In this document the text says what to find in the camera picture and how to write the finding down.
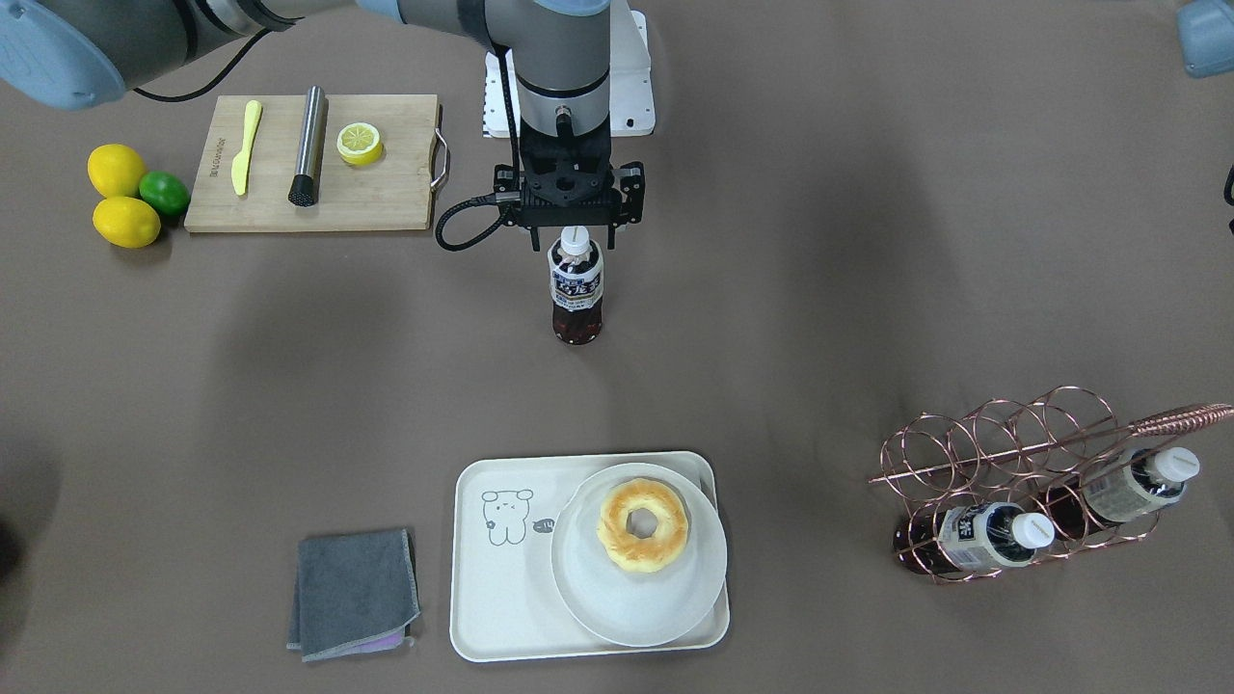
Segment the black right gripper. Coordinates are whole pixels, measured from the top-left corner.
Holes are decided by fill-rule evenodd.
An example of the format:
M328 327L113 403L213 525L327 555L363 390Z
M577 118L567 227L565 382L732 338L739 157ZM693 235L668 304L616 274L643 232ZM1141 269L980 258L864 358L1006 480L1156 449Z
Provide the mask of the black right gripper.
M529 127L520 137L520 172L497 164L494 193L499 205L513 209L507 224L529 228L529 246L540 251L538 227L608 226L607 248L615 249L621 226L643 217L645 168L634 161L611 164L608 123L559 138Z

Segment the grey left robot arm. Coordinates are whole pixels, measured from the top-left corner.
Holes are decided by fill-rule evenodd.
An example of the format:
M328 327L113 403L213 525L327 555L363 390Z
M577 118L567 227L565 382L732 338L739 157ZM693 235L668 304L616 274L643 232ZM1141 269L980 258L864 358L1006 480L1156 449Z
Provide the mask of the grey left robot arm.
M643 1L660 128L643 246L1062 249L1180 233L1232 85L1229 1Z

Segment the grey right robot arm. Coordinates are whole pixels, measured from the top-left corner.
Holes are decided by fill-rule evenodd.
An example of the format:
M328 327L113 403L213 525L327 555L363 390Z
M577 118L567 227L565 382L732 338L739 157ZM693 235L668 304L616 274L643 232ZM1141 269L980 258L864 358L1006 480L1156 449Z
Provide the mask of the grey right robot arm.
M365 1L366 12L475 40L499 61L513 164L495 170L499 224L617 228L642 219L644 170L611 163L608 1ZM334 1L5 1L2 79L83 110L142 93L199 57L291 28Z

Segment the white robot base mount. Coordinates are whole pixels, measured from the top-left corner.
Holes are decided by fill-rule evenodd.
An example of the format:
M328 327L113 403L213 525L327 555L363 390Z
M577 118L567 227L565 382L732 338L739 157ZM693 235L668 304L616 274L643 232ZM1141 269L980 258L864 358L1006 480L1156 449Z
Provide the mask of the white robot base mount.
M499 85L499 61L485 58L481 135L507 138L502 88ZM648 136L656 127L656 105L652 85L652 49L647 37L645 14L627 1L611 2L611 133L615 138Z

